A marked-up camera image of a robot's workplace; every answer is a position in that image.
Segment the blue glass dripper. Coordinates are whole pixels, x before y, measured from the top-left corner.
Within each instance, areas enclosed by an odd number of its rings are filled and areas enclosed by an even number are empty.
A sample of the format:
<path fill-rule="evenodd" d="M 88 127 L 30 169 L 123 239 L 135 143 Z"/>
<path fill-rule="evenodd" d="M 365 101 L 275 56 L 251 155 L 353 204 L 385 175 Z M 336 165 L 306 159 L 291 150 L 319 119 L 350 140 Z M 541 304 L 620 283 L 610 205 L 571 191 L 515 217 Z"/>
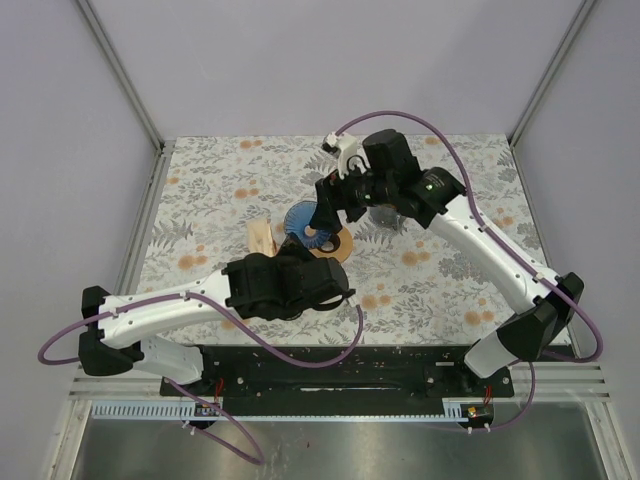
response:
<path fill-rule="evenodd" d="M 311 227 L 310 222 L 315 209 L 316 203 L 310 200 L 294 204 L 284 217 L 284 231 L 286 234 L 295 234 L 309 250 L 317 249 L 325 253 L 335 251 L 340 245 L 339 237 Z"/>

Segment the coffee filter paper pack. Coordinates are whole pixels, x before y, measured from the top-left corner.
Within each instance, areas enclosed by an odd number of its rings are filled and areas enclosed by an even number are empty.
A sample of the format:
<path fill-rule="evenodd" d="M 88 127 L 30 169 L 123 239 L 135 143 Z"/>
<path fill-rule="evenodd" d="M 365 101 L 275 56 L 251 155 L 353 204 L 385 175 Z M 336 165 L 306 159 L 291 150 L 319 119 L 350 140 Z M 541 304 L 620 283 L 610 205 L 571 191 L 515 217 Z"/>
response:
<path fill-rule="evenodd" d="M 271 223 L 268 218 L 250 220 L 247 224 L 247 245 L 250 253 L 260 253 L 273 257 L 277 246 L 273 238 Z"/>

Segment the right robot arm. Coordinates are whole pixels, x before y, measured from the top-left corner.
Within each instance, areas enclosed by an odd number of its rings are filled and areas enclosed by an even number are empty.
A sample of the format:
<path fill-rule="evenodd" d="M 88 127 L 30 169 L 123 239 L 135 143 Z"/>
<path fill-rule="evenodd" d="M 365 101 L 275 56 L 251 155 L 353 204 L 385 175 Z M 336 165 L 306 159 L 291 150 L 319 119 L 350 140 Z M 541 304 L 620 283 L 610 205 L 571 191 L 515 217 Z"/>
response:
<path fill-rule="evenodd" d="M 466 254 L 499 290 L 512 316 L 465 353 L 455 371 L 457 388 L 480 394 L 491 375 L 518 361 L 538 360 L 569 324 L 584 290 L 579 276 L 564 276 L 526 254 L 494 223 L 470 205 L 469 189 L 441 167 L 423 169 L 406 137 L 394 129 L 363 141 L 343 133 L 327 135 L 323 150 L 336 170 L 315 184 L 316 230 L 337 232 L 370 207 L 389 207 L 415 220 Z"/>

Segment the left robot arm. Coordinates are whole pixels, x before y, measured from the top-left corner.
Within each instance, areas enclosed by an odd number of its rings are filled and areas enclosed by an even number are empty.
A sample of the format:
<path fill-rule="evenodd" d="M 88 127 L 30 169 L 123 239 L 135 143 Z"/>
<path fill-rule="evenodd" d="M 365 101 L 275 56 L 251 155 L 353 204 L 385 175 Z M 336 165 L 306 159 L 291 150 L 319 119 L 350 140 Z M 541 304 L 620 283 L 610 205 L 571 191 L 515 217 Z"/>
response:
<path fill-rule="evenodd" d="M 354 293 L 336 259 L 314 256 L 289 235 L 274 256 L 250 253 L 157 295 L 85 289 L 83 310 L 95 311 L 97 318 L 79 337 L 79 361 L 90 376 L 138 370 L 205 395 L 217 382 L 215 368 L 199 347 L 166 340 L 163 333 L 221 319 L 293 320 L 307 310 L 333 310 Z"/>

